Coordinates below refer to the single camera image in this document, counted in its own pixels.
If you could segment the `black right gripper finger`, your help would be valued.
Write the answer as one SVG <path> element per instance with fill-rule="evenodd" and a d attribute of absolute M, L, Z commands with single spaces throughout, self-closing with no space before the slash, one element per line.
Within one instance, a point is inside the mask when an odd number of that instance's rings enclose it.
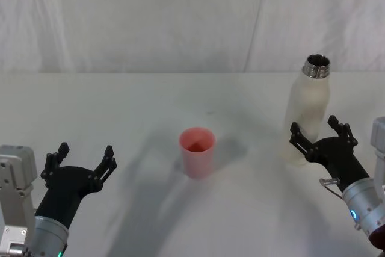
<path fill-rule="evenodd" d="M 348 123 L 340 123 L 335 115 L 330 115 L 327 123 L 343 143 L 352 147 L 358 145 L 358 141 L 354 138 Z"/>
<path fill-rule="evenodd" d="M 315 144 L 308 140 L 297 122 L 293 122 L 290 128 L 290 144 L 296 149 L 292 162 L 294 164 L 314 163 L 316 158 Z"/>

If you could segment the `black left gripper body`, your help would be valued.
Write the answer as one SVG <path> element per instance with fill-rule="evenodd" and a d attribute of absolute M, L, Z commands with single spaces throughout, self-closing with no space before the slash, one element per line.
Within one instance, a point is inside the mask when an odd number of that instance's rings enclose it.
<path fill-rule="evenodd" d="M 57 167 L 41 173 L 47 192 L 35 216 L 53 219 L 69 228 L 82 202 L 102 189 L 102 180 L 94 171 L 75 166 Z"/>

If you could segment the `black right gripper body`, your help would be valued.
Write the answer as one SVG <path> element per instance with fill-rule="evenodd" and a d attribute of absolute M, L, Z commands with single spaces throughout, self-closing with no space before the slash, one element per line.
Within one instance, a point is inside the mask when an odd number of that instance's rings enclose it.
<path fill-rule="evenodd" d="M 343 192 L 351 184 L 369 177 L 354 156 L 357 144 L 357 140 L 350 137 L 328 137 L 315 143 L 307 141 L 305 158 L 324 166 L 332 178 L 338 178 L 337 186 Z"/>

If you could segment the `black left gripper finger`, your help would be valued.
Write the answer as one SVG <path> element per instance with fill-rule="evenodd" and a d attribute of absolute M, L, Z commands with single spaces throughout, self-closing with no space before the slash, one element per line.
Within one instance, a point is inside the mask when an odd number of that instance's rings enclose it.
<path fill-rule="evenodd" d="M 46 154 L 45 167 L 40 176 L 45 181 L 45 187 L 49 187 L 50 180 L 53 178 L 54 172 L 60 167 L 63 159 L 67 156 L 70 149 L 66 142 L 62 142 L 58 150 L 54 153 Z"/>
<path fill-rule="evenodd" d="M 96 169 L 91 172 L 88 178 L 96 181 L 97 183 L 104 184 L 116 168 L 117 163 L 114 158 L 113 148 L 111 145 L 108 145 L 105 149 L 102 161 Z"/>

